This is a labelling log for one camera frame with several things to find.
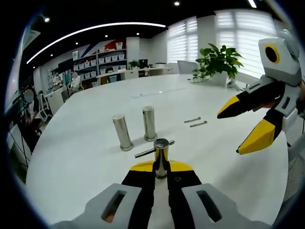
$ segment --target ceiling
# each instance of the ceiling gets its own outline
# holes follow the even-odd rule
[[[197,16],[203,17],[214,14],[215,10],[230,8],[249,8],[247,0],[180,0],[176,7],[173,0],[91,0],[91,1],[65,1],[50,0],[41,10],[41,14],[50,17],[45,23],[37,13],[32,20],[31,29],[41,32],[24,50],[22,69],[28,75],[33,66],[41,66],[52,58],[65,52],[97,41],[136,36],[151,38],[166,30],[166,28],[153,26],[111,26],[85,31],[58,42],[38,55],[29,64],[25,64],[35,53],[53,41],[72,32],[95,25],[112,22],[150,22],[170,26],[183,19]],[[270,7],[263,1],[255,0],[257,8],[272,13]]]

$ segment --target led light strip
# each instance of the led light strip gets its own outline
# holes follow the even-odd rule
[[[62,41],[63,39],[66,39],[68,37],[71,37],[77,33],[80,32],[85,32],[88,30],[93,30],[93,29],[97,29],[97,28],[101,28],[101,27],[106,27],[106,26],[114,26],[114,25],[150,25],[150,26],[157,26],[157,27],[165,27],[165,25],[161,25],[161,24],[154,24],[154,23],[146,23],[146,22],[117,22],[117,23],[108,23],[108,24],[103,24],[103,25],[96,25],[96,26],[92,26],[92,27],[88,27],[86,29],[82,29],[82,30],[78,30],[76,32],[70,33],[62,38],[59,38],[58,40],[52,42],[51,44],[47,45],[46,47],[44,47],[43,49],[41,49],[38,53],[36,53],[35,55],[33,55],[28,61],[27,64],[29,64],[36,56],[38,56],[40,53],[42,53],[43,51],[45,51],[47,48],[51,47],[52,45],[56,44],[57,42]]]

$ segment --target window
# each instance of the window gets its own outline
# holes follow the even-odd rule
[[[193,17],[169,27],[167,62],[192,61],[198,57],[197,18]]]
[[[234,47],[243,56],[240,73],[260,78],[264,74],[258,41],[277,36],[270,14],[254,10],[216,12],[217,45]]]

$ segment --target white round table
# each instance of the white round table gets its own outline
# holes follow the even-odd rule
[[[152,105],[158,136],[176,141],[169,159],[191,165],[203,184],[234,200],[245,217],[272,225],[287,182],[285,134],[260,152],[237,154],[267,110],[219,120],[217,112],[238,92],[191,84],[190,77],[145,77],[74,94],[46,126],[30,161],[27,192],[42,218],[49,224],[74,219],[90,199],[112,183],[120,184],[131,166],[153,160],[153,154],[134,158],[153,146],[143,138],[142,117],[142,108]],[[122,113],[134,143],[129,152],[120,150],[112,122],[113,115]],[[199,116],[208,124],[190,128],[184,123]],[[148,228],[173,228],[166,180],[156,181],[156,193]]]

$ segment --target small plant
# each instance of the small plant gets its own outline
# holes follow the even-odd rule
[[[203,58],[196,60],[200,65],[200,69],[195,69],[193,72],[194,78],[213,77],[215,73],[227,72],[229,78],[235,79],[237,74],[236,66],[243,66],[237,59],[242,57],[236,52],[235,48],[227,48],[225,45],[219,50],[215,45],[210,44],[212,48],[200,49],[200,54]]]
[[[129,62],[129,65],[130,65],[132,68],[135,68],[135,67],[138,67],[138,66],[139,66],[139,62],[133,60],[133,61]]]

